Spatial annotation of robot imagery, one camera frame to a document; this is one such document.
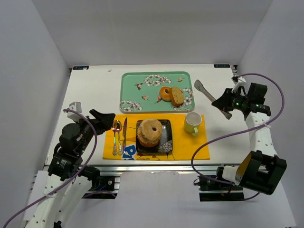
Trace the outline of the silver metal tongs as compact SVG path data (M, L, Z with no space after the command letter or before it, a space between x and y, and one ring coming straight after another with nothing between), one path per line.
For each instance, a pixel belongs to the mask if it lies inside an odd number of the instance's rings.
M216 99L206 90L206 88L203 86L203 84L197 79L194 82L194 87L202 92L211 102L214 102ZM220 110L220 112L225 116L226 119L230 120L232 117L231 113L226 113L223 110Z

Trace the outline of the orange sugared bundt cake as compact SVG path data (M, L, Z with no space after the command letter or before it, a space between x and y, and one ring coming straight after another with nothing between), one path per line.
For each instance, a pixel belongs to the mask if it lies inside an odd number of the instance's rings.
M143 147L147 147L147 148L151 148L151 147L154 147L156 146L160 139L156 139L156 140L149 140L143 136L138 136L137 137L138 141L139 141L139 144Z

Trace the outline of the plain beige bagel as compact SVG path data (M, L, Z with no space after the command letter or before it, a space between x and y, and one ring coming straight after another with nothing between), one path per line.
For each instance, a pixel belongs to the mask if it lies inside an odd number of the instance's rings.
M142 142L156 143L162 136L162 124L159 120L144 119L137 131L137 136Z

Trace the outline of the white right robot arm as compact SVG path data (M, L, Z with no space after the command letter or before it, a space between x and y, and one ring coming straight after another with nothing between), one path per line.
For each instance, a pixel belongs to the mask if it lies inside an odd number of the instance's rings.
M270 107L264 104L266 92L267 86L256 83L251 83L246 95L242 95L240 89L233 92L231 88L227 88L212 105L225 113L234 109L240 110L251 130L248 156L239 166L225 165L219 168L220 178L243 188L271 195L281 180L287 163L277 156L270 129L266 127L271 116Z

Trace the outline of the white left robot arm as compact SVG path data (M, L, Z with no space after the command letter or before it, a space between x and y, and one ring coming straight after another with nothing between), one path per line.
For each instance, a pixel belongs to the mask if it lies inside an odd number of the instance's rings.
M91 119L71 109L65 112L77 118L61 131L47 170L43 199L26 224L28 228L62 228L85 193L100 181L100 171L83 162L82 155L91 139L111 129L115 114L92 109Z

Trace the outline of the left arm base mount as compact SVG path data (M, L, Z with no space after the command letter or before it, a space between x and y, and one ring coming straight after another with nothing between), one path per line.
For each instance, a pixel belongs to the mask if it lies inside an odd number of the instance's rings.
M79 177L85 177L91 182L92 187L88 190L83 198L84 199L112 199L117 196L115 191L116 179L118 176L110 176L101 174L98 168L92 166L86 166L78 175Z

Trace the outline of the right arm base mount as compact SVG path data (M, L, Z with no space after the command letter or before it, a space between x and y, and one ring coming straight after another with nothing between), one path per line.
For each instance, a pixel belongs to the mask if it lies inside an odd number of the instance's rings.
M198 175L193 185L199 188L200 202L230 202L243 201L245 199L243 188L240 186L222 183L228 180L222 177L224 165L217 167L211 174Z

